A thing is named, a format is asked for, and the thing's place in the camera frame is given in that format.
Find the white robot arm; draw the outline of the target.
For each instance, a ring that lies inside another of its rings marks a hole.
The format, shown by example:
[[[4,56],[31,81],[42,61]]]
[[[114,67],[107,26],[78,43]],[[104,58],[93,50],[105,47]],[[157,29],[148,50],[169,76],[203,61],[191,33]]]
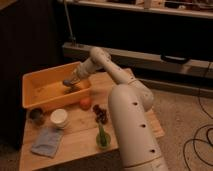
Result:
[[[153,93],[133,75],[111,61],[110,54],[93,47],[74,74],[88,78],[103,68],[116,83],[108,96],[108,109],[125,171],[169,171],[146,112],[152,108]]]

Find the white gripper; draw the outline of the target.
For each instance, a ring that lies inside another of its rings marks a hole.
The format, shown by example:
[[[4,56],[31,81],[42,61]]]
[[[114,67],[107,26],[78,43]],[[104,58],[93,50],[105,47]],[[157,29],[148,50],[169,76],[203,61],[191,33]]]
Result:
[[[82,80],[88,78],[91,74],[95,73],[100,66],[96,64],[91,58],[80,63],[73,72],[75,80]]]

